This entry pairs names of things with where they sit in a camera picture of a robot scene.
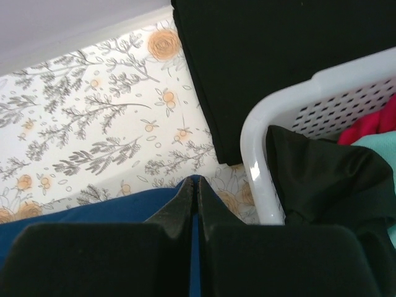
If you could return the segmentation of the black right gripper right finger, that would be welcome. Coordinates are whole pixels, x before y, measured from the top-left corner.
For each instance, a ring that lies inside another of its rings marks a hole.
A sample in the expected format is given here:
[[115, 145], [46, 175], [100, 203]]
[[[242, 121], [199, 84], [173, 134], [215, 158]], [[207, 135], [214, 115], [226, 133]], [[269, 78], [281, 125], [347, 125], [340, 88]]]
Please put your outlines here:
[[356, 236], [340, 226], [247, 225], [197, 179], [201, 296], [379, 296]]

